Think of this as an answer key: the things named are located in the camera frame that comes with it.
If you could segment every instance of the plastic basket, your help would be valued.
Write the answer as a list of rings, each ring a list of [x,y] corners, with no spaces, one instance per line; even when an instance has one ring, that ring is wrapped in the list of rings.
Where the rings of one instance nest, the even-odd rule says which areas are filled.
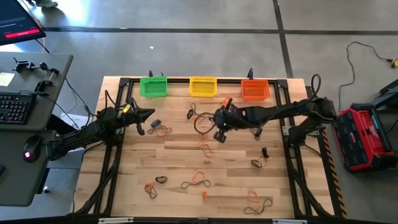
[[[190,77],[189,94],[200,97],[214,97],[217,94],[217,78]]]
[[[167,94],[167,77],[140,79],[140,94],[144,97],[160,97]]]
[[[269,97],[267,80],[242,80],[243,100],[265,100]]]

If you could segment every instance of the paper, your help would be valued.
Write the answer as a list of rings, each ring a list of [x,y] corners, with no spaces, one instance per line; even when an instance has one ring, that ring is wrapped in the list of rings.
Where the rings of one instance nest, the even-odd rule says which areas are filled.
[[[87,116],[80,116],[80,115],[74,115],[74,114],[68,114],[68,115],[78,125],[78,127],[76,127],[76,125],[68,118],[68,116],[65,115],[65,113],[61,114],[61,117],[60,117],[61,120],[76,129],[80,129],[82,126],[86,125],[86,123],[87,123]],[[93,118],[90,118],[88,123],[90,124],[92,121],[93,121]],[[72,151],[78,151],[78,150],[84,150],[84,148],[79,147]]]
[[[12,80],[12,78],[14,78],[13,73],[5,73],[2,72],[0,73],[0,86],[8,86]]]

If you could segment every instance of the yellow basket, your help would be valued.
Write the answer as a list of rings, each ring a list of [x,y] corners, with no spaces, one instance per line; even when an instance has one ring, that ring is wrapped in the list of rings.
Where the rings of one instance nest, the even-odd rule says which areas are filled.
[[[189,94],[199,97],[214,97],[217,94],[217,78],[190,77]]]

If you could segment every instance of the sticky note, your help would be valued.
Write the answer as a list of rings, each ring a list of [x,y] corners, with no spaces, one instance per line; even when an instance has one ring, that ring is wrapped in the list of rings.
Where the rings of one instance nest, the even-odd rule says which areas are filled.
[[[12,80],[12,78],[14,78],[13,73],[5,73],[2,72],[0,73],[0,86],[8,86]]]

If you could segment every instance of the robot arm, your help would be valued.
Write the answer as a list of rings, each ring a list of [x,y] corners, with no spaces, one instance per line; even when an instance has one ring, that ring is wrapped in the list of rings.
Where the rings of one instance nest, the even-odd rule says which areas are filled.
[[[96,115],[96,121],[89,125],[44,142],[47,159],[54,161],[65,156],[68,151],[78,147],[116,138],[116,130],[130,124],[137,124],[138,133],[144,135],[145,132],[141,127],[141,123],[154,112],[155,109],[141,109],[138,107],[134,98],[130,98],[128,103],[124,105],[120,115],[118,115],[115,108],[107,107],[100,111]]]
[[[229,130],[261,128],[270,120],[297,115],[308,118],[299,126],[289,129],[289,140],[292,144],[305,140],[307,133],[321,128],[321,124],[331,123],[336,118],[333,102],[327,98],[314,97],[310,101],[302,100],[271,108],[261,106],[238,108],[232,104],[232,99],[229,99],[227,105],[216,110],[214,114],[213,120],[219,129],[214,138],[219,142],[225,142],[224,134]]]

